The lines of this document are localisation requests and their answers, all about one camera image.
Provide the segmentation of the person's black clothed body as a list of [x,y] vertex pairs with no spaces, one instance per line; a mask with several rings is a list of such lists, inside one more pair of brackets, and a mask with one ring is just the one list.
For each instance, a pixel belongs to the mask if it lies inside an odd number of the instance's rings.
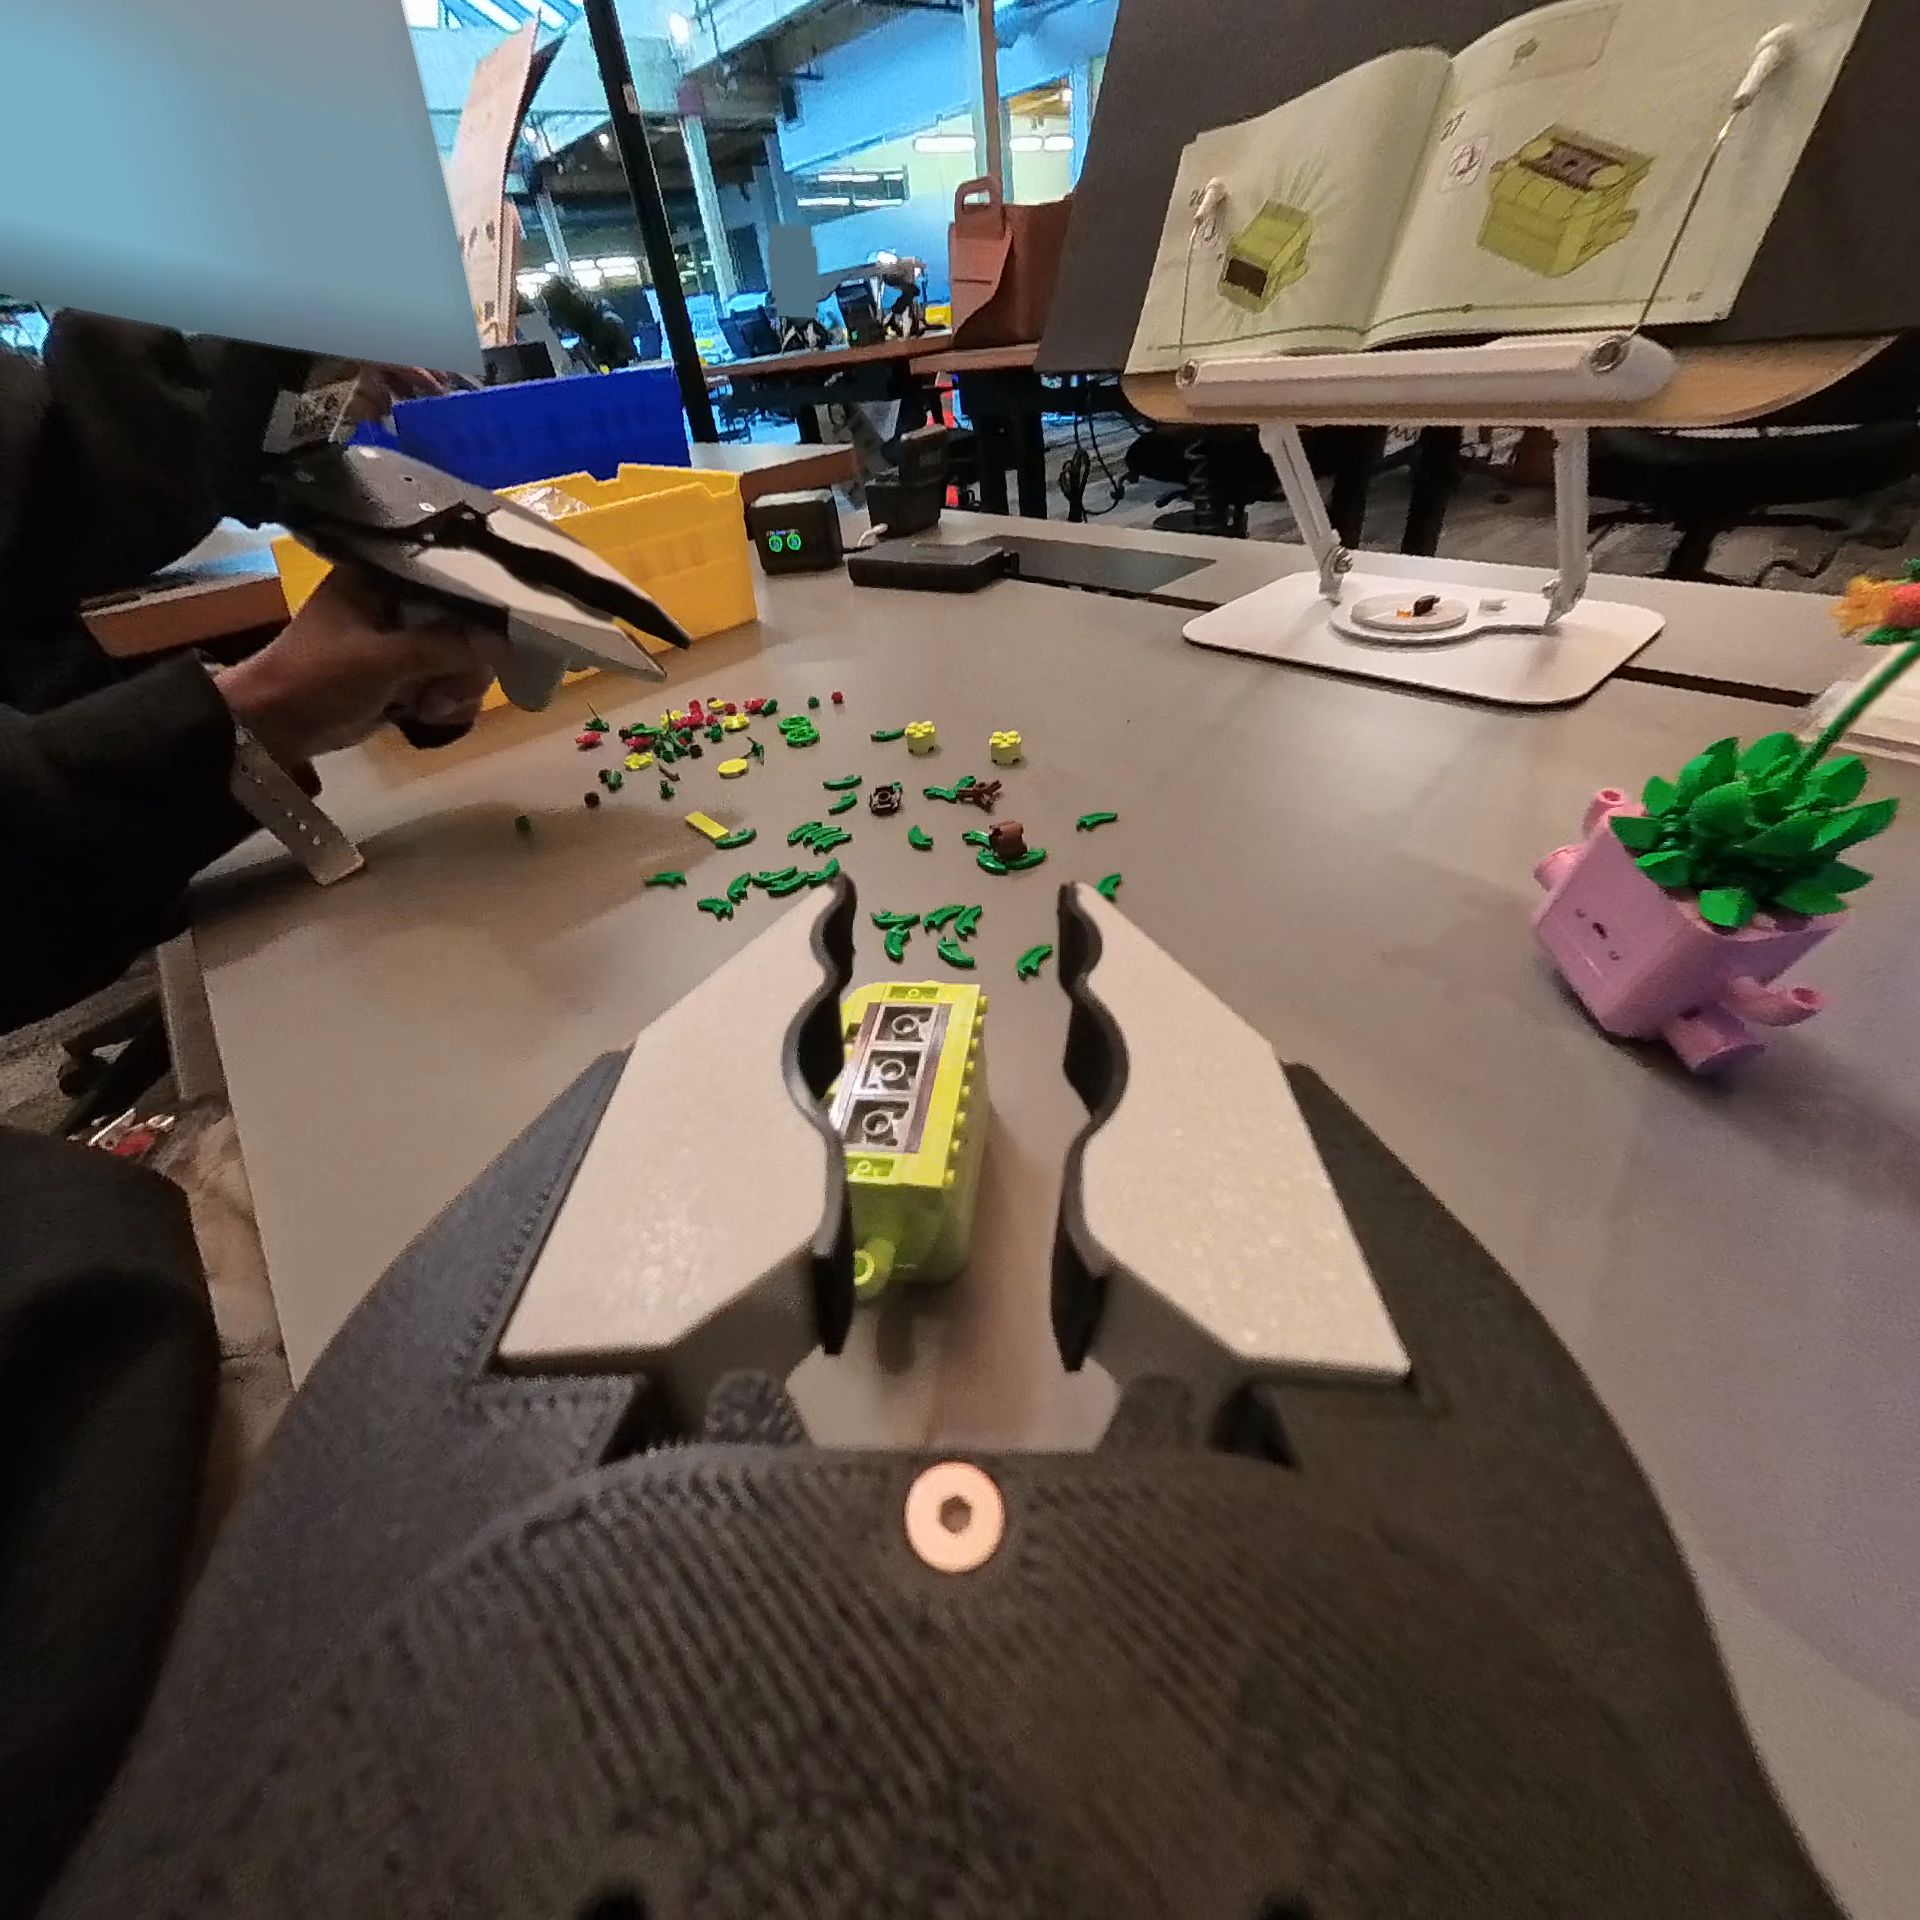
[[[130,682],[79,604],[226,516],[213,351],[55,316],[5,351],[5,706]],[[185,1199],[162,1178],[5,1130],[3,1901],[31,1915],[154,1686],[201,1500],[219,1341]]]

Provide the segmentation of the lime green brick model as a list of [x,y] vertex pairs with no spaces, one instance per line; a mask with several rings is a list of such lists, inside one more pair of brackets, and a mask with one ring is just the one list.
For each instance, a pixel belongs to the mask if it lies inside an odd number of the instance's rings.
[[982,989],[870,982],[843,996],[828,1115],[846,1151],[854,1297],[947,1284],[969,1259],[993,1125]]

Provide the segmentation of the white printed paper sheet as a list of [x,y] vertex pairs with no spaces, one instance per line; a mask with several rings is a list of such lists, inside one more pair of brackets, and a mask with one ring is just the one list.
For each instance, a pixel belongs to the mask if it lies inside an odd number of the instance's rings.
[[[1879,671],[1876,663],[1855,678],[1828,686],[1809,709],[1802,739],[1810,743]],[[1911,668],[1831,745],[1834,753],[1892,756],[1917,763],[1917,668]]]

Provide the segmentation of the scattered green leaf pieces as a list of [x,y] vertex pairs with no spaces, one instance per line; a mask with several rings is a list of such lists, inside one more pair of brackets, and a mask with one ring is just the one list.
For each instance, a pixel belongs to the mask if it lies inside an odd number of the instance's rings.
[[[903,741],[903,731],[906,731],[906,726],[875,730],[870,734],[870,745],[893,745],[893,743]],[[987,777],[958,775],[948,783],[926,783],[919,791],[919,798],[926,799],[926,803],[966,807],[966,804],[958,804],[958,799],[955,799],[955,787],[961,787],[966,779],[987,779]],[[857,809],[866,809],[866,813],[869,813],[866,798],[869,798],[869,791],[875,783],[886,783],[886,779],[869,782],[865,775],[841,775],[841,777],[823,779],[823,793],[828,795],[828,799],[823,804],[823,813],[818,813],[817,819],[793,823],[783,831],[783,838],[781,838],[781,843],[786,847],[793,847],[799,858],[789,858],[786,863],[774,866],[774,868],[740,870],[731,879],[726,879],[716,894],[697,895],[695,908],[700,913],[714,917],[716,921],[726,923],[735,917],[739,908],[754,891],[759,891],[769,898],[789,898],[789,895],[796,895],[799,891],[823,890],[830,879],[846,878],[847,876],[846,862],[838,853],[841,853],[841,847],[847,847],[854,837],[852,837],[852,827],[843,825],[843,820],[850,813],[854,813]],[[934,838],[916,820],[906,819],[906,799],[910,795],[907,795],[906,782],[901,782],[901,783],[903,783],[903,807],[901,807],[898,817],[893,817],[893,819],[875,819],[870,813],[869,817],[873,820],[878,820],[879,825],[886,825],[886,823],[903,825],[906,843],[911,851],[916,851],[916,853],[937,851]],[[596,804],[603,795],[607,795],[603,789],[601,791],[590,791],[590,793],[583,795],[583,799]],[[708,813],[707,809],[691,807],[691,809],[685,809],[683,817],[689,817],[691,811]],[[961,835],[963,846],[969,847],[969,853],[973,858],[973,863],[977,863],[977,843],[969,842],[969,837],[973,831],[989,830],[993,823],[1010,820],[1010,819],[1001,819],[997,811],[995,813],[978,811],[978,813],[982,817],[986,825],[966,827]],[[1074,831],[1097,831],[1097,830],[1103,830],[1103,827],[1110,827],[1110,825],[1118,825],[1118,823],[1119,823],[1119,813],[1115,809],[1092,807],[1089,811],[1081,811],[1074,819],[1071,830]],[[723,853],[723,851],[735,851],[735,847],[714,847],[714,846],[708,846],[708,851],[710,853]],[[691,885],[691,879],[689,879],[685,870],[662,868],[662,870],[649,874],[649,878],[643,885],[675,890],[675,886]],[[1108,870],[1108,874],[1097,876],[1092,879],[1092,886],[1094,886],[1094,894],[1102,900],[1114,902],[1119,886],[1122,886],[1122,870]],[[882,908],[869,908],[869,921],[873,923],[873,927],[879,934],[879,951],[882,951],[885,961],[893,966],[901,966],[906,962],[907,949],[910,949],[911,939],[919,934],[919,938],[930,941],[930,949],[937,955],[937,962],[941,966],[953,969],[953,971],[973,971],[977,969],[973,941],[978,938],[978,927],[980,927],[980,921],[986,917],[982,906],[986,902],[978,902],[978,900],[943,900],[943,902],[937,902],[937,906],[907,908],[907,910],[895,910],[895,908],[882,906]],[[1047,961],[1054,953],[1057,953],[1057,949],[1054,949],[1052,941],[1038,941],[1038,945],[1030,945],[1030,947],[1021,949],[1020,955],[1014,957],[1014,975],[1020,981],[1028,981],[1028,979],[1039,975],[1039,971],[1044,969]]]

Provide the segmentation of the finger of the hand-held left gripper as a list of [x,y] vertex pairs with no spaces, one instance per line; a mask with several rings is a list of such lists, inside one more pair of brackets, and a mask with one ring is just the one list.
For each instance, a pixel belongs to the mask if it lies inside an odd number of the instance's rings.
[[685,651],[693,635],[659,601],[596,555],[561,522],[502,495],[463,494],[463,542],[502,566],[521,590],[542,590],[583,618],[631,628]]
[[670,647],[670,615],[577,542],[406,549],[406,585],[499,628],[508,649],[501,678],[557,682],[588,670],[665,678],[644,638]]

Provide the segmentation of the white book stand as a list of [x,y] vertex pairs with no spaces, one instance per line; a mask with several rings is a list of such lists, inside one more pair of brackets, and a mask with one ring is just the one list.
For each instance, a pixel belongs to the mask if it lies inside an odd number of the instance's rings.
[[[1598,332],[1473,333],[1364,351],[1275,351],[1215,359],[1170,374],[1204,420],[1253,422],[1309,551],[1309,565],[1191,618],[1185,639],[1204,651],[1314,668],[1508,709],[1567,706],[1643,651],[1665,621],[1589,599],[1589,443],[1669,393],[1674,349],[1651,323]],[[1375,572],[1358,563],[1318,495],[1305,425],[1524,425],[1553,431],[1555,569],[1539,590]],[[1397,620],[1438,591],[1434,620]]]

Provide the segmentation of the pink brick flowerpot model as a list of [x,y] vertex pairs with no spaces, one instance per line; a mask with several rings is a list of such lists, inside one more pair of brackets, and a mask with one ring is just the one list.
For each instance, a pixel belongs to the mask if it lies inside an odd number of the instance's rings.
[[1575,843],[1533,870],[1532,930],[1575,1001],[1610,1038],[1662,1043],[1693,1075],[1821,1012],[1790,971],[1847,919],[1869,885],[1855,858],[1899,813],[1839,743],[1915,670],[1917,563],[1852,581],[1835,620],[1883,661],[1817,734],[1724,735],[1637,793],[1602,789]]

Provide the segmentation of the pile of small mixed pieces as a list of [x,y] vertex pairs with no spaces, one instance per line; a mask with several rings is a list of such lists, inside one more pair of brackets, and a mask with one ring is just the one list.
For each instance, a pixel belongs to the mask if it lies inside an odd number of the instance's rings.
[[[746,783],[766,762],[761,734],[780,717],[783,711],[774,698],[693,700],[627,719],[588,711],[572,747],[606,793],[689,807],[714,787],[730,791]],[[716,773],[731,756],[751,758],[751,770],[733,782]]]

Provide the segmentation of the black upright power brick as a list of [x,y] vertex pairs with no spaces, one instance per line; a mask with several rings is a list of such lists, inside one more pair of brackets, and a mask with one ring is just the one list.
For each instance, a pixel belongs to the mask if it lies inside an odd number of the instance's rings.
[[953,431],[933,420],[898,437],[893,466],[866,483],[870,529],[862,543],[911,538],[939,522],[951,439]]

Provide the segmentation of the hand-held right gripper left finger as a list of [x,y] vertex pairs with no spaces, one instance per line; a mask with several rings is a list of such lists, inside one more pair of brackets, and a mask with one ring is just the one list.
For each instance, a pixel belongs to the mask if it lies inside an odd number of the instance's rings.
[[828,1115],[857,891],[830,879],[631,1044],[495,1362],[637,1375],[697,1419],[731,1373],[836,1355],[854,1315],[846,1147]]

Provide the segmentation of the brown bag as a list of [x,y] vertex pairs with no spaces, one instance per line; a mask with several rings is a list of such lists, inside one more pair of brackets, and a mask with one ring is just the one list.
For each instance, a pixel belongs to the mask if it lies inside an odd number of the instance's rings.
[[1071,194],[1005,203],[993,178],[955,188],[948,227],[951,348],[1036,346],[1060,273]]

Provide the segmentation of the black power adapter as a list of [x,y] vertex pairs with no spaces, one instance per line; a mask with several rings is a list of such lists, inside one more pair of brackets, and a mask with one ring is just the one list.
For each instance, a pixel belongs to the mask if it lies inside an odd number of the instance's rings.
[[997,542],[875,543],[846,557],[854,588],[973,594],[1020,575],[1020,555]]

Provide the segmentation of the blue plastic bin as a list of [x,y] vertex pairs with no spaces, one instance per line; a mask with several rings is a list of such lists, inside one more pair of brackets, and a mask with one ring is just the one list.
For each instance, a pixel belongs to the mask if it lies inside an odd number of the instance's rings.
[[481,489],[570,473],[610,479],[623,465],[689,468],[689,425],[670,365],[523,379],[403,399],[355,445],[389,447]]

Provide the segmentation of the black charger with green lights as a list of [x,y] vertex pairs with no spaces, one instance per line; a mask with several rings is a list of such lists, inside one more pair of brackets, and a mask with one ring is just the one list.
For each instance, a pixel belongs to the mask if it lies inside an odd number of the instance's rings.
[[843,525],[834,491],[789,489],[742,502],[749,547],[769,579],[836,572],[846,563]]

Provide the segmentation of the open instruction booklet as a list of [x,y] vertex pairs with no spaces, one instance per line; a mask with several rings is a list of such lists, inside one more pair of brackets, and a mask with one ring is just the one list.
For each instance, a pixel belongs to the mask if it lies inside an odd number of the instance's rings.
[[1726,319],[1868,3],[1571,3],[1199,132],[1127,374]]

